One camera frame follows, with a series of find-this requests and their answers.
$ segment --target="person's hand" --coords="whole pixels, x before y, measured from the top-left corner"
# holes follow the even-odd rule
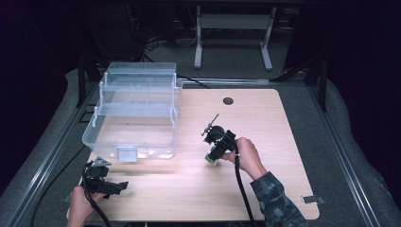
[[[259,154],[257,152],[254,143],[245,137],[241,137],[235,140],[239,150],[239,167],[247,172],[253,180],[256,180],[263,176],[268,171],[262,165]],[[235,152],[225,153],[221,156],[221,159],[229,160],[232,163],[235,162]]]
[[[99,202],[105,194],[91,194],[95,202]],[[76,186],[70,194],[70,210],[68,212],[68,227],[84,226],[86,219],[94,213],[91,203],[85,197],[85,191],[82,186]]]

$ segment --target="stacked plastic container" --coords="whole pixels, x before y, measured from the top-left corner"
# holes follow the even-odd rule
[[[182,88],[176,63],[111,63],[83,143],[97,156],[120,162],[172,158]]]

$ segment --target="gray carpet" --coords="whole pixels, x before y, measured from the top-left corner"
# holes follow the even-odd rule
[[[273,71],[271,72],[267,72],[263,66],[258,48],[260,37],[262,37],[260,33],[251,32],[241,33],[240,36],[238,36],[238,33],[218,33],[209,38],[206,35],[203,42],[203,61],[200,70],[193,69],[194,45],[183,46],[183,44],[162,43],[155,50],[148,51],[147,54],[154,61],[176,62],[178,64],[178,74],[193,79],[276,78],[284,64],[290,32],[276,30],[273,33],[270,43],[270,56],[273,64]],[[81,136],[86,129],[87,123],[79,123],[77,119],[74,119],[70,133],[67,136],[62,136],[65,127],[69,126],[70,122],[68,120],[70,117],[80,111],[80,109],[75,108],[78,101],[77,70],[72,71],[66,77],[69,81],[69,87],[63,103],[60,105],[41,141],[32,150],[31,155],[0,199],[2,204],[0,208],[0,226],[8,226],[11,220],[15,220],[18,217],[15,212],[21,211],[17,210],[21,207],[20,202],[24,201],[29,184],[35,179],[36,172],[49,152],[59,148],[61,154],[60,157],[55,158],[54,167],[50,167],[52,168],[51,174],[44,177],[46,181],[42,192],[83,146]],[[91,84],[93,85],[92,82],[88,81],[87,87],[91,88]],[[230,86],[211,85],[211,87],[223,89]],[[324,125],[322,114],[319,112],[313,93],[311,93],[313,89],[304,87],[301,82],[294,81],[251,87],[260,89],[273,88],[279,92],[313,193],[326,199],[326,203],[319,205],[320,217],[316,220],[311,220],[309,222],[310,226],[365,226],[365,221],[359,212],[352,191],[339,165],[332,137]],[[192,83],[185,84],[184,88],[204,89]],[[94,95],[88,98],[90,100],[89,104],[95,104],[97,92],[94,92]],[[341,144],[366,192],[378,222],[381,226],[401,226],[401,214],[392,202],[392,198],[388,194],[380,174],[366,162],[363,152],[354,141],[349,128],[346,106],[336,87],[331,82],[328,82],[327,85],[326,103],[327,113],[324,114],[330,117],[335,126]],[[85,105],[83,108],[88,111],[92,110],[91,106]],[[64,142],[63,146],[59,147],[58,143],[61,137],[65,141],[62,141]],[[34,226],[65,226],[68,203],[62,201],[62,199],[77,185],[81,170],[87,162],[89,154],[90,150],[85,148],[55,180],[44,195],[36,214]],[[29,206],[27,209],[26,216],[18,218],[20,220],[18,223],[21,226],[29,226],[33,207]],[[113,223],[113,226],[124,226],[124,224],[126,223]],[[218,226],[218,223],[208,223],[207,225],[212,224]],[[175,226],[172,223],[148,223],[149,227],[161,225]],[[135,223],[132,226],[144,226],[144,224]]]

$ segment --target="sleeve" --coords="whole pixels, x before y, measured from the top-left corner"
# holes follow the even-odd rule
[[[251,183],[267,226],[307,226],[296,205],[284,193],[283,185],[268,172]]]

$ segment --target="wooden table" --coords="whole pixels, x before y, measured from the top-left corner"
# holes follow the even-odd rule
[[[234,103],[224,104],[225,97]],[[106,181],[130,182],[120,195],[99,203],[107,217],[121,221],[249,220],[234,165],[219,160],[213,166],[204,159],[211,146],[203,142],[201,133],[216,114],[214,125],[232,131],[236,138],[250,138],[265,167],[282,182],[305,218],[317,218],[317,204],[302,202],[302,196],[313,193],[279,94],[272,89],[183,89],[172,159],[140,159],[130,164],[107,159],[112,165]],[[249,185],[252,179],[244,171],[241,177],[254,218],[264,219]]]

